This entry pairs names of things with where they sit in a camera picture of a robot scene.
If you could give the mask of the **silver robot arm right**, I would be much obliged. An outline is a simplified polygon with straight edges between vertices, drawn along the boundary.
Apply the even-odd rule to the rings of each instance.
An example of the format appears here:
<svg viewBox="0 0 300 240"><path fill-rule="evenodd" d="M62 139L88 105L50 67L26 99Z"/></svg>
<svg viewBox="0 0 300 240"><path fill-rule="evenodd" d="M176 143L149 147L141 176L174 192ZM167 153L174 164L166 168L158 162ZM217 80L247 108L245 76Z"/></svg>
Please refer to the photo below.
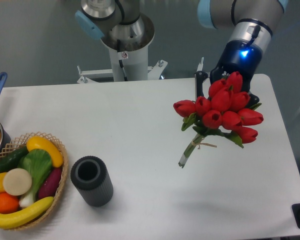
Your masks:
<svg viewBox="0 0 300 240"><path fill-rule="evenodd" d="M279 21L286 11L286 0L201 0L197 17L205 28L233 28L216 64L210 82L222 74L239 72L241 90L250 92L251 80L264 56Z"/></svg>

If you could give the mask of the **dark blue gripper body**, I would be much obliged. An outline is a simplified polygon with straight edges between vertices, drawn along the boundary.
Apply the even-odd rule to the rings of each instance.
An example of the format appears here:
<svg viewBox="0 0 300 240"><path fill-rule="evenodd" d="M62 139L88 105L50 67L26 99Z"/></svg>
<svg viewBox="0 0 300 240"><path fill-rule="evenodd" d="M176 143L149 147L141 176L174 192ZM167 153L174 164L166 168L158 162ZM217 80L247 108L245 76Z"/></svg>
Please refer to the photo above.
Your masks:
<svg viewBox="0 0 300 240"><path fill-rule="evenodd" d="M210 71L210 82L214 83L222 78L222 74L239 72L242 75L242 91L249 92L251 80L262 59L262 51L254 45L247 45L240 40L227 43L216 65Z"/></svg>

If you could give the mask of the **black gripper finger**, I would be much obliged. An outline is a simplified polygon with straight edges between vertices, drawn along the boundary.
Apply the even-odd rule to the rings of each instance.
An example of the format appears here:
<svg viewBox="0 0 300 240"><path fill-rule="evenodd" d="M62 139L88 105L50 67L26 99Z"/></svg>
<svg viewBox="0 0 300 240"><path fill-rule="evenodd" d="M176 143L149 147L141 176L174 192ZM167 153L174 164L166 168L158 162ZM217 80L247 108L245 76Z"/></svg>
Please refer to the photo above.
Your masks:
<svg viewBox="0 0 300 240"><path fill-rule="evenodd" d="M248 102L248 107L257 108L260 105L260 98L251 92L249 92L248 95L250 97L250 100Z"/></svg>
<svg viewBox="0 0 300 240"><path fill-rule="evenodd" d="M203 97L203 83L208 78L208 74L202 70L198 70L195 75L195 98Z"/></svg>

